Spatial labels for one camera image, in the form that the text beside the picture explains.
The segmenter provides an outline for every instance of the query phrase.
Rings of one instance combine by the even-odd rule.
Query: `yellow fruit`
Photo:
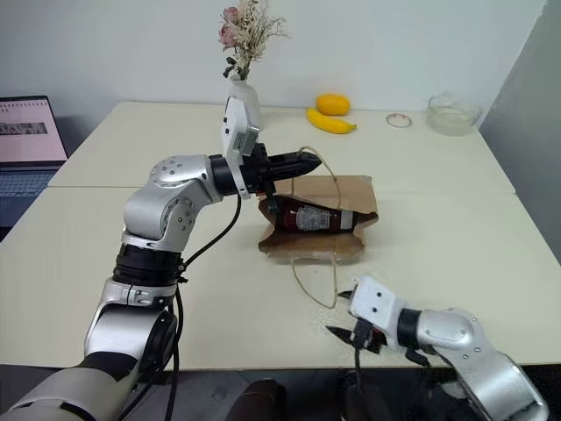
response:
[[[319,112],[326,116],[344,116],[349,112],[351,104],[342,95],[325,94],[316,98],[316,107]]]
[[[350,125],[344,120],[324,116],[321,112],[313,108],[308,108],[306,110],[306,115],[312,125],[326,132],[345,134],[357,128],[357,125]]]

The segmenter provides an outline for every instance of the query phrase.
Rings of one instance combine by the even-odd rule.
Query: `laptop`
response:
[[[16,224],[66,160],[46,96],[0,98],[0,226]]]

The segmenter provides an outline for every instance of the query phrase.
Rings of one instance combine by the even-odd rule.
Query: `laptop screen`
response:
[[[66,160],[46,96],[0,98],[0,163]]]

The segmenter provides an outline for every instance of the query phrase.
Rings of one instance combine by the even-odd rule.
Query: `glass bowl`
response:
[[[481,116],[481,107],[444,92],[429,100],[427,119],[437,132],[448,136],[464,136],[473,130]]]

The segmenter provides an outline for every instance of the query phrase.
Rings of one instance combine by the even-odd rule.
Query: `pink flower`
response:
[[[224,20],[226,22],[232,22],[233,24],[238,22],[238,9],[235,7],[224,9]]]
[[[224,48],[232,48],[238,45],[238,34],[236,28],[232,25],[224,24],[222,29],[218,31],[219,41],[224,44]]]

